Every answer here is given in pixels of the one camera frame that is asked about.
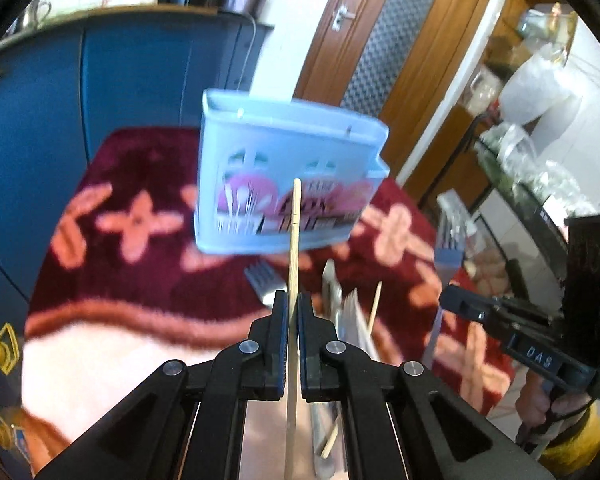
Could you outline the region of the right hand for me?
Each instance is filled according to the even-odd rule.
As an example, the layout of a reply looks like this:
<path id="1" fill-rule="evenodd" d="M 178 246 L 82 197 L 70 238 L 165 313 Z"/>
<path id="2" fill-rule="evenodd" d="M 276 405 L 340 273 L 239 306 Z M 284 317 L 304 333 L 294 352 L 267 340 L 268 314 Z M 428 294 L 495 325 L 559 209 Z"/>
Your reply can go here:
<path id="1" fill-rule="evenodd" d="M 580 411 L 591 401 L 591 397 L 586 392 L 567 392 L 561 394 L 555 400 L 550 400 L 548 392 L 551 388 L 542 376 L 528 370 L 524 385 L 521 387 L 518 399 L 515 402 L 524 436 L 545 425 L 549 414 L 553 414 L 555 417 L 566 416 Z"/>

